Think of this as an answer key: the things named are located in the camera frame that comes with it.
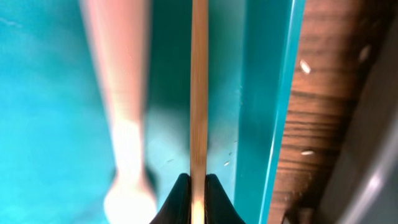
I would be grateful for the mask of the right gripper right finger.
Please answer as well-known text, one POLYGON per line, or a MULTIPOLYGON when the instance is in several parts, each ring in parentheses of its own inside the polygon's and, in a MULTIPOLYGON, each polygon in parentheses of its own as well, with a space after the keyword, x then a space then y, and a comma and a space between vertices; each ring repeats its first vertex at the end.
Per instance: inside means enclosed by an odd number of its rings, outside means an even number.
POLYGON ((205 223, 245 224, 215 174, 205 178, 205 223))

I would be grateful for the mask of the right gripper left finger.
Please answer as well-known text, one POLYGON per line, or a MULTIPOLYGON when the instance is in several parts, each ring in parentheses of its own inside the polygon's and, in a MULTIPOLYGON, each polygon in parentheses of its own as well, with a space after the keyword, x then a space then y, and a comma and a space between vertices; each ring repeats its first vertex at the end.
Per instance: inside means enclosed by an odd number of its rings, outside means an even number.
POLYGON ((192 206, 191 178, 180 174, 166 201, 150 224, 190 224, 192 206))

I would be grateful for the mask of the wooden chopstick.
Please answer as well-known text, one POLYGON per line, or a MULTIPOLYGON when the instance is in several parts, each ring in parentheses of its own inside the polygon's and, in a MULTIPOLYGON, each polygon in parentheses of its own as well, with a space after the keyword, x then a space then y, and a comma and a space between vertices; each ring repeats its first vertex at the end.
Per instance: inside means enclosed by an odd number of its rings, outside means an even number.
POLYGON ((192 1, 190 72, 191 223, 205 223, 205 177, 208 147, 208 0, 192 1))

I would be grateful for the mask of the white plastic fork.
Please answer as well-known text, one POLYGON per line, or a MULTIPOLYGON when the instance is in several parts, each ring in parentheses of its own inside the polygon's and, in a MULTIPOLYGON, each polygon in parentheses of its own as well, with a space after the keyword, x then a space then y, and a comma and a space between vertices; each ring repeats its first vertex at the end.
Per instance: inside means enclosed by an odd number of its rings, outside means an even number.
POLYGON ((104 200, 110 223, 150 223, 156 201, 144 165, 149 2, 80 3, 109 124, 116 175, 104 200))

